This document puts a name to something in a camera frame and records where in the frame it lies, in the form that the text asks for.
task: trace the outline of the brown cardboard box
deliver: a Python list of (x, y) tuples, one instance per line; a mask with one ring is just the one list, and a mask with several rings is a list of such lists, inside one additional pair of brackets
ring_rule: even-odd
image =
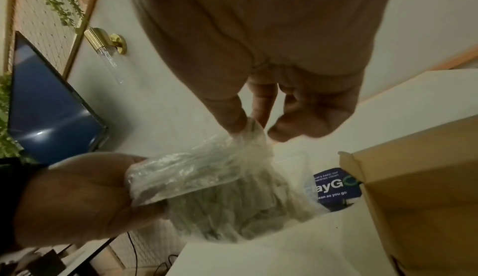
[(339, 155), (399, 275), (478, 276), (478, 116)]

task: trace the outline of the black wire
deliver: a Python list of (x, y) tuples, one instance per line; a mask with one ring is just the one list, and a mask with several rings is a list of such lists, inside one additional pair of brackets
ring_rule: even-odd
[(179, 256), (177, 256), (176, 254), (171, 254), (171, 255), (168, 256), (169, 265), (173, 266), (173, 263), (171, 262), (171, 256), (176, 257), (176, 258), (178, 258)]
[(136, 258), (136, 268), (134, 269), (134, 276), (137, 276), (138, 275), (138, 254), (136, 253), (136, 248), (134, 247), (134, 243), (133, 243), (133, 240), (131, 239), (131, 235), (129, 234), (129, 232), (126, 232), (126, 234), (128, 234), (129, 242), (131, 242), (131, 246), (133, 247), (133, 251), (134, 251), (134, 257)]
[(167, 270), (167, 271), (169, 270), (167, 263), (161, 263), (161, 264), (158, 265), (158, 267), (156, 268), (156, 271), (154, 271), (153, 276), (156, 276), (156, 273), (158, 272), (159, 268), (160, 268), (162, 265), (166, 265), (166, 270)]

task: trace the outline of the plastic bag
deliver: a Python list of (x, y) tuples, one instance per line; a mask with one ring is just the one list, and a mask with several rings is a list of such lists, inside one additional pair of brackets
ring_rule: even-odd
[(133, 206), (167, 201), (168, 218), (189, 240), (240, 242), (326, 212), (272, 167), (260, 125), (189, 152), (148, 159), (126, 173)]

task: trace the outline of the blue sticker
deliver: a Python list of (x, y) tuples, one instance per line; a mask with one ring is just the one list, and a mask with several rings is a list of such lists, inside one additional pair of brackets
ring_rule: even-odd
[(362, 195), (360, 182), (341, 168), (329, 169), (314, 175), (318, 202), (331, 211), (345, 209)]

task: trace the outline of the flat screen television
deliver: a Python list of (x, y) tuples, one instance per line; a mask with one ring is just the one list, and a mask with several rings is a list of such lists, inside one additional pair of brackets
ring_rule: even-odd
[(14, 49), (10, 136), (47, 165), (94, 151), (106, 137), (104, 122), (19, 32)]

